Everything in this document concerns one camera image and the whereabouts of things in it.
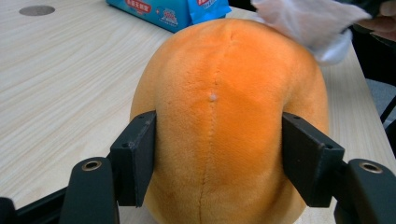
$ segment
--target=small white spot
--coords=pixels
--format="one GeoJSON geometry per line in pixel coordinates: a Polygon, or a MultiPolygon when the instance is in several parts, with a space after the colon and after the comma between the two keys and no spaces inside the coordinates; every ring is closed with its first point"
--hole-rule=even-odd
{"type": "Polygon", "coordinates": [[[210,102],[214,102],[218,99],[218,96],[215,93],[210,94],[210,102]]]}

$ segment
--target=plush fabric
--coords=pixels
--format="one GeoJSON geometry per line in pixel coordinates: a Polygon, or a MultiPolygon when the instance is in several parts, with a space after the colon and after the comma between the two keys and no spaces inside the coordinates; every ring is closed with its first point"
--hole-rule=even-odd
{"type": "Polygon", "coordinates": [[[282,112],[328,131],[322,74],[303,47],[255,21],[194,25],[140,79],[131,118],[154,109],[145,203],[160,223],[292,223],[303,212],[282,170],[282,112]]]}

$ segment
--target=tissue box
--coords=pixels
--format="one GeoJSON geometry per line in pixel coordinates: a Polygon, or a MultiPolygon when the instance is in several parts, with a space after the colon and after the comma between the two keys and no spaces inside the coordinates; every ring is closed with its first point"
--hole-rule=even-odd
{"type": "Polygon", "coordinates": [[[224,18],[231,11],[228,0],[106,0],[106,2],[173,33],[196,23],[224,18]]]}

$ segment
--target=black chair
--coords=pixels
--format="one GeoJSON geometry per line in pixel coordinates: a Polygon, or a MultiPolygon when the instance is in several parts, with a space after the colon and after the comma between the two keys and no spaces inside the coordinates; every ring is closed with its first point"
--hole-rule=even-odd
{"type": "MultiPolygon", "coordinates": [[[[358,56],[361,69],[366,78],[382,83],[387,83],[396,88],[396,43],[362,34],[354,29],[352,44],[358,56]]],[[[382,115],[382,123],[389,117],[396,106],[396,96],[390,101],[382,115]]],[[[396,157],[396,121],[385,129],[393,154],[396,157]]]]}

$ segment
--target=wooden table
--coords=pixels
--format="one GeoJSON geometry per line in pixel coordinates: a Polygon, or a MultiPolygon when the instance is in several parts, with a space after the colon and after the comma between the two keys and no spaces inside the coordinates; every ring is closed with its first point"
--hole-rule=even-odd
{"type": "MultiPolygon", "coordinates": [[[[250,18],[235,9],[229,17],[250,18]]],[[[172,34],[105,0],[4,0],[0,5],[0,195],[17,208],[64,188],[72,167],[105,156],[129,121],[134,90],[154,51],[172,34]],[[23,16],[24,7],[55,12],[23,16]]],[[[331,138],[345,161],[364,158],[396,173],[354,50],[323,68],[331,138]]],[[[333,223],[333,209],[307,208],[297,223],[333,223]]],[[[123,223],[155,223],[121,208],[123,223]]]]}

